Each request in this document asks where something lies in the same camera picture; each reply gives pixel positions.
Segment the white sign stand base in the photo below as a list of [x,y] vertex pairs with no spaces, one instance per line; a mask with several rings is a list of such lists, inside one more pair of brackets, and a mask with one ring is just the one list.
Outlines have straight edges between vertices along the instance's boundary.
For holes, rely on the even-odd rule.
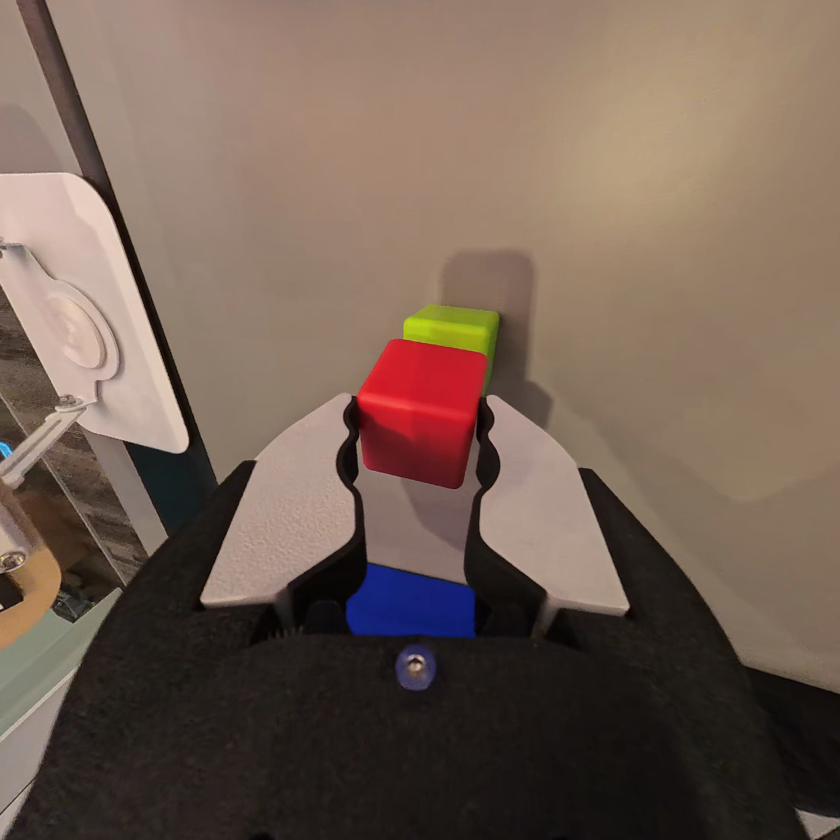
[[88,432],[142,442],[161,409],[132,405],[139,385],[116,338],[119,236],[96,190],[69,173],[1,176],[2,290],[58,396],[86,405]]

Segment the blue plastic bin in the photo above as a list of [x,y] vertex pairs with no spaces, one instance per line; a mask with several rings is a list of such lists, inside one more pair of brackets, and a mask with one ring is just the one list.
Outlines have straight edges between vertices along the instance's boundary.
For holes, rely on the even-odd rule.
[[369,563],[346,605],[357,636],[474,637],[476,598],[467,585]]

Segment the green magnetic cube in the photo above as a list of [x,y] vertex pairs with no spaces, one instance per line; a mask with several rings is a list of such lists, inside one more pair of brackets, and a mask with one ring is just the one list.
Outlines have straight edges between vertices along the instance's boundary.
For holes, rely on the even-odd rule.
[[485,396],[492,376],[500,324],[501,318],[496,311],[431,304],[406,318],[402,338],[483,354],[486,374],[482,394]]

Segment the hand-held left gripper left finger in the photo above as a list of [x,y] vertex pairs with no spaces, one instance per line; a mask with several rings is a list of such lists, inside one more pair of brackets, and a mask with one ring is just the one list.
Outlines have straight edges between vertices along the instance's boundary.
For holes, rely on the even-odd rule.
[[368,570],[355,485],[356,398],[341,393],[255,459],[201,593],[205,608],[268,605],[281,631],[349,631]]

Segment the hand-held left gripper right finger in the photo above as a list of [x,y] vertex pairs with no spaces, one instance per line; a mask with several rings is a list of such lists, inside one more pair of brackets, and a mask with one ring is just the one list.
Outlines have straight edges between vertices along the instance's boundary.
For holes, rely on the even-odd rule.
[[497,395],[479,402],[476,441],[466,537],[476,634],[493,624],[548,634],[568,611],[624,619],[631,606],[574,459]]

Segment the red magnetic cube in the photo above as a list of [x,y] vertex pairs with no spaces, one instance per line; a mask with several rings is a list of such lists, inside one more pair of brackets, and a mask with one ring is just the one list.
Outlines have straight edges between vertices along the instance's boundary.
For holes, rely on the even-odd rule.
[[460,488],[487,364],[476,351],[390,341],[356,396],[364,466],[433,487]]

